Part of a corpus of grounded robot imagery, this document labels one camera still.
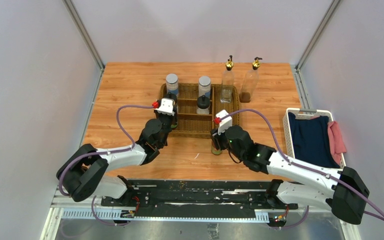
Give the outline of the green sauce bottle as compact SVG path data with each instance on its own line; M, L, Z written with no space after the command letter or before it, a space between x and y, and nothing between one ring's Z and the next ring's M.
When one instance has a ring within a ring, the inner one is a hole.
M172 121L171 121L171 129L176 129L178 126L178 115L175 114L173 117L172 117Z
M216 148L212 147L212 148L211 148L211 153L212 153L213 155L218 156L218 155L220 155L220 154L222 153L222 150L220 150L220 149L216 149Z

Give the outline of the silver-lid pepper jar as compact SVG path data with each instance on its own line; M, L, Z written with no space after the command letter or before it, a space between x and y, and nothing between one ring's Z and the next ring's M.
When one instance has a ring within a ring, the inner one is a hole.
M211 79L209 76L201 76L198 80L198 96L211 97Z
M165 78L167 93L179 96L179 78L174 73L169 73Z

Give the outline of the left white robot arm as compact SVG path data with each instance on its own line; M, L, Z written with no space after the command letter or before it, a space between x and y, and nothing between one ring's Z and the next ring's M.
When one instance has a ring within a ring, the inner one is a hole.
M58 187L72 198L82 202L91 196L110 197L120 206L129 206L133 193L121 176L110 177L112 170L142 166L152 162L160 149L168 144L168 135L178 121L178 115L156 113L146 122L134 145L115 148L95 148L82 145L57 171Z

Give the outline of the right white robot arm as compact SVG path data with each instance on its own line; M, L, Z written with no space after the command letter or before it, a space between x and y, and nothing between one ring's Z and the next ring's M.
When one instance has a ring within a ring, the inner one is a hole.
M254 172L283 176L266 190L265 201L272 209L283 204L301 204L330 210L353 225L362 222L370 191L351 167L323 168L281 154L275 148L254 142L239 125L225 131L214 128L210 137L217 150L227 150Z

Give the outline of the white plastic perforated basket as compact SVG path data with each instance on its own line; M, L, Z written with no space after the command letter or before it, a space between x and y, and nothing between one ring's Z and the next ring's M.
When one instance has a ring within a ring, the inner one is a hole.
M296 118L298 120L309 120L314 119L319 116L327 116L329 118L329 122L334 121L333 116L330 111L327 110L314 110L314 109L304 109L304 108L293 108L289 107L286 109L284 117L282 119L283 123L283 132L284 132L284 138L286 141L286 152L287 155L295 158L294 153L294 147L293 147L293 141L292 141L292 135L290 130L290 121L288 118L288 113L293 113L296 115ZM339 164L340 168L342 169L346 166L345 159L344 159L344 153L341 153L340 155L337 155L336 157L332 156L334 161Z

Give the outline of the dark blue cloth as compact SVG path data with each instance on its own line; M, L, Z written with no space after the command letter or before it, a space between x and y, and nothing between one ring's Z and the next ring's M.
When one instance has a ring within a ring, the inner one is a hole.
M330 150L327 116L297 119L295 114L289 112L288 120L296 159L320 167L340 168Z

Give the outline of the pink cloth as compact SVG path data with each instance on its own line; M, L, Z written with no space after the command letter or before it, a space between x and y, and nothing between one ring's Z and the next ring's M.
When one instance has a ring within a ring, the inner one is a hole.
M327 135L329 150L333 157L347 152L340 126L336 121L331 121L327 124Z

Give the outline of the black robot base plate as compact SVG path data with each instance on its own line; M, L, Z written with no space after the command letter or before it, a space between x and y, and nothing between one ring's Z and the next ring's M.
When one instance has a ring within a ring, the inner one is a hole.
M138 217L250 219L256 210L284 213L297 204L266 198L269 181L130 179L119 199L104 197L103 207L132 207Z

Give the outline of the left aluminium frame post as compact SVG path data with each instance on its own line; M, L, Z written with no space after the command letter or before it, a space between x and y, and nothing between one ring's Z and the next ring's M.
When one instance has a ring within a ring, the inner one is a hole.
M103 72L105 69L105 64L98 53L98 50L93 43L92 38L90 37L88 30L85 26L85 24L82 21L82 18L80 14L77 11L77 8L72 0L62 0L63 4L65 5L70 17L73 20L73 23L75 24L77 30L80 33L80 36L82 37L83 41L86 44L86 47L88 48L89 52L92 55L93 60L95 61L98 68Z

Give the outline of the aluminium frame post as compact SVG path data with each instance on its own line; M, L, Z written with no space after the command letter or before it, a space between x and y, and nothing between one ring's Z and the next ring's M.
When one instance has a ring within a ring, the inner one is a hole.
M316 47L320 37L324 33L325 29L327 28L328 24L330 23L331 19L335 15L338 7L342 3L342 0L332 0L330 2L330 5L328 6L325 14L323 15L320 23L318 24L314 34L312 35L310 41L308 42L305 50L303 51L301 57L299 58L297 64L295 65L296 71L300 71L306 62L308 61L312 51Z
M89 52L92 55L93 60L95 61L98 68L103 72L105 69L105 64L98 53L98 50L93 43L92 38L90 37L88 30L85 26L85 24L82 21L82 18L80 14L77 11L77 8L72 0L62 0L63 4L65 5L70 17L73 20L73 23L75 24L77 30L80 33L80 36L82 37L83 41L86 44L86 47L88 48Z

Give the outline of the right aluminium frame post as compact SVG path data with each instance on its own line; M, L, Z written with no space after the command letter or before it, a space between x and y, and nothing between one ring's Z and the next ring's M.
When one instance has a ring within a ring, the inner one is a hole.
M324 33L325 29L327 28L328 24L330 23L331 19L335 15L338 7L342 3L342 0L332 0L330 2L330 5L328 6L325 14L323 15L320 23L318 24L314 34L312 35L310 41L308 42L305 50L303 51L301 57L299 58L297 64L295 65L296 71L300 71L306 62L308 61L312 51L316 47L320 37Z

